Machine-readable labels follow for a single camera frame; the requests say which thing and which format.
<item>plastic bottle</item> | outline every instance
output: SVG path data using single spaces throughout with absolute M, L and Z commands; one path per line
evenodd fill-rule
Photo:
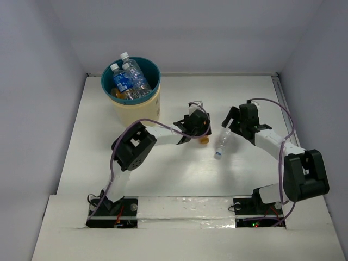
M 228 146 L 231 140 L 231 137 L 232 137 L 232 131 L 228 127 L 223 128 L 221 130 L 219 142 L 217 144 L 216 151 L 215 151 L 215 156 L 217 158 L 220 158 L 223 155 L 223 152 L 225 151 L 226 146 Z
M 139 97 L 145 96 L 151 92 L 152 89 L 144 77 L 138 63 L 135 60 L 130 59 L 128 53 L 122 53 L 120 56 L 123 61 L 122 68 L 130 76 L 130 81 Z
M 110 68 L 114 73 L 113 79 L 120 92 L 120 95 L 117 95 L 117 97 L 128 100 L 138 98 L 138 95 L 134 91 L 131 81 L 129 80 L 127 74 L 121 71 L 117 64 L 112 64 Z

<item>wall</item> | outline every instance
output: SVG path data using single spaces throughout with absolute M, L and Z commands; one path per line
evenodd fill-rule
M 348 257 L 348 1 L 325 0 L 281 73 L 301 145 L 324 156 L 325 197 Z
M 30 260 L 86 74 L 48 1 L 0 1 L 0 259 Z
M 162 72 L 280 71 L 321 2 L 51 0 L 91 73 L 124 51 Z

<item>empty water bottle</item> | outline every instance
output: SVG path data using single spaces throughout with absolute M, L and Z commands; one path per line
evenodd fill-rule
M 221 130 L 221 134 L 219 136 L 219 142 L 217 144 L 216 151 L 215 151 L 215 156 L 217 158 L 220 158 L 222 156 L 223 152 L 226 149 L 226 146 L 228 146 L 231 140 L 231 137 L 232 137 L 232 132 L 228 127 L 223 128 Z
M 127 100 L 137 99 L 138 95 L 134 91 L 132 83 L 129 80 L 129 77 L 127 76 L 127 74 L 121 71 L 117 64 L 112 64 L 110 68 L 114 73 L 113 79 L 119 90 L 119 94 L 117 95 L 117 97 L 121 99 L 127 99 Z M 111 91 L 112 95 L 115 95 L 115 93 L 116 92 L 114 90 Z
M 152 89 L 144 77 L 138 63 L 135 60 L 130 59 L 128 53 L 122 53 L 120 56 L 123 61 L 122 68 L 128 73 L 133 88 L 138 95 L 141 97 L 151 92 Z

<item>blue bottle label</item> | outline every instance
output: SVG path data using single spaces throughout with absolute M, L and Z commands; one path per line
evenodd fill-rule
M 128 77 L 126 76 L 126 73 L 121 72 L 118 75 L 114 77 L 114 82 L 120 92 L 127 91 L 128 89 L 132 88 L 132 84 Z

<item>white table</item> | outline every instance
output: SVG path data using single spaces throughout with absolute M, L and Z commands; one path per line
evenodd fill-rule
M 213 157 L 231 106 L 253 97 L 277 100 L 271 77 L 163 77 L 160 96 L 164 123 L 187 114 L 188 102 L 202 100 L 212 120 L 210 143 L 155 147 L 132 172 L 126 196 L 250 195 L 254 188 L 277 182 L 277 161 L 241 137 L 221 160 Z M 299 202 L 287 230 L 85 228 L 86 196 L 106 184 L 110 145 L 124 130 L 108 99 L 100 78 L 87 78 L 58 193 L 50 198 L 33 260 L 344 260 L 322 197 Z M 260 105 L 261 123 L 285 136 L 280 109 Z

